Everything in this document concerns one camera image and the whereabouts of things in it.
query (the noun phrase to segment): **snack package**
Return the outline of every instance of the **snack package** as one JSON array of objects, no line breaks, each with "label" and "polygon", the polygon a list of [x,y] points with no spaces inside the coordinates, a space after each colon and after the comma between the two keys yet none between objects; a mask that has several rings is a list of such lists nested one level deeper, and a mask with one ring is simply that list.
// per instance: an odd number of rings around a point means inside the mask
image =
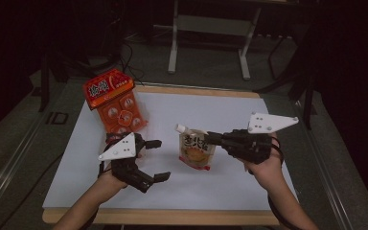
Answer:
[{"label": "snack package", "polygon": [[205,143],[204,135],[208,133],[182,125],[177,125],[175,130],[180,132],[178,158],[194,169],[209,171],[216,146]]},{"label": "snack package", "polygon": [[136,132],[147,124],[133,94],[134,80],[112,69],[82,88],[91,110],[97,109],[106,133]]}]

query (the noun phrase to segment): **packaging label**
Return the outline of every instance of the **packaging label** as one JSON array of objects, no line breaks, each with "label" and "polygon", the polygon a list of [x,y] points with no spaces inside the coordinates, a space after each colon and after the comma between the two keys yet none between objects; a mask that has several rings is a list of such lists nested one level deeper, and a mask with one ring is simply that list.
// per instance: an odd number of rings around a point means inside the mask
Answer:
[{"label": "packaging label", "polygon": [[117,69],[112,69],[95,79],[89,80],[83,86],[83,92],[90,109],[95,109],[126,93],[133,87],[134,81],[131,77]]}]

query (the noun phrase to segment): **human hand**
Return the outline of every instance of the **human hand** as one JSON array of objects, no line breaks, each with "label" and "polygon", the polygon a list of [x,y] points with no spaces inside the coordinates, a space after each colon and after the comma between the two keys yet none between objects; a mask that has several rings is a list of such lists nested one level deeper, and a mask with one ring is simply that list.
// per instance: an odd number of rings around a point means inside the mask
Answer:
[{"label": "human hand", "polygon": [[[276,133],[270,133],[269,135],[277,137]],[[279,147],[279,143],[275,139],[272,140],[272,144]],[[243,162],[246,170],[253,172],[256,180],[264,189],[270,190],[273,186],[279,184],[279,181],[284,180],[281,158],[280,153],[272,148],[269,158],[259,165],[242,159],[239,160]]]},{"label": "human hand", "polygon": [[90,188],[98,197],[100,203],[107,202],[114,197],[121,189],[125,188],[127,184],[112,175],[110,169],[111,164],[108,164],[104,173],[100,174],[97,181]]}]

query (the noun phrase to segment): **white board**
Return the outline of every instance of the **white board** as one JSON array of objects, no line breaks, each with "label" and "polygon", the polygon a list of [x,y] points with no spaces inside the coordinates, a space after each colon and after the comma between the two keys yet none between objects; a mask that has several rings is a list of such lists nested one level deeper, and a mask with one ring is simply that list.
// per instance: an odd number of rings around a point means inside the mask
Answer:
[{"label": "white board", "polygon": [[[145,140],[161,140],[161,148],[147,149],[137,159],[139,169],[153,176],[171,172],[168,181],[153,184],[143,194],[127,187],[103,208],[184,210],[269,210],[267,194],[243,169],[243,164],[221,147],[210,171],[198,171],[178,159],[175,125],[214,132],[247,128],[251,112],[267,113],[262,99],[137,93],[149,124],[140,131]],[[97,111],[83,105],[75,129],[57,169],[43,208],[71,207],[95,181],[98,155],[104,148],[104,128]],[[287,184],[294,192],[287,166]]]}]

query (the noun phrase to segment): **red snack bag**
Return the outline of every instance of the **red snack bag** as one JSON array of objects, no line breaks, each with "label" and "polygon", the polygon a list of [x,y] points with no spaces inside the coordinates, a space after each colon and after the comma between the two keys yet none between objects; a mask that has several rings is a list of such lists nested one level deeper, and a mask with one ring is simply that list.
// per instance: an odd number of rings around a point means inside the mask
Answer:
[{"label": "red snack bag", "polygon": [[97,109],[107,133],[137,131],[147,124],[132,92],[133,79],[119,70],[99,75],[82,88],[89,108]]}]

